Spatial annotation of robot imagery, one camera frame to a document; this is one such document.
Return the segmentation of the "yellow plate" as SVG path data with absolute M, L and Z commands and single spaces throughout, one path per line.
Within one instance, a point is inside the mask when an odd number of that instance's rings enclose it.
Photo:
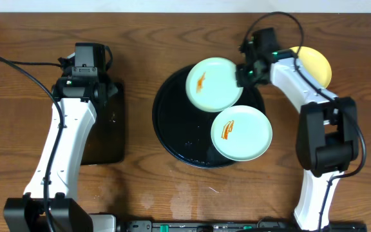
M 302 46 L 298 55 L 302 67 L 308 71 L 319 84 L 326 88 L 332 78 L 332 68 L 327 58 L 319 51 Z

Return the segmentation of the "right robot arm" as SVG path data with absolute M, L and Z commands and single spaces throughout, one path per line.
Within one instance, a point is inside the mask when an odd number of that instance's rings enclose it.
M 299 49 L 281 49 L 273 28 L 244 38 L 240 52 L 245 64 L 237 66 L 238 85 L 271 84 L 299 113 L 296 155 L 304 172 L 293 212 L 297 227 L 301 231 L 328 231 L 335 189 L 359 153 L 356 104 L 322 86 L 299 58 Z

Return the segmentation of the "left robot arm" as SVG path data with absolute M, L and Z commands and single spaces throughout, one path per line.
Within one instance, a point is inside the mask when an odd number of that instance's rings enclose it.
M 37 169 L 21 198 L 8 198 L 3 215 L 10 231 L 117 231 L 111 214 L 85 212 L 77 203 L 84 147 L 97 115 L 118 92 L 108 77 L 108 46 L 76 43 L 60 58 L 62 76 L 51 89 L 52 119 Z

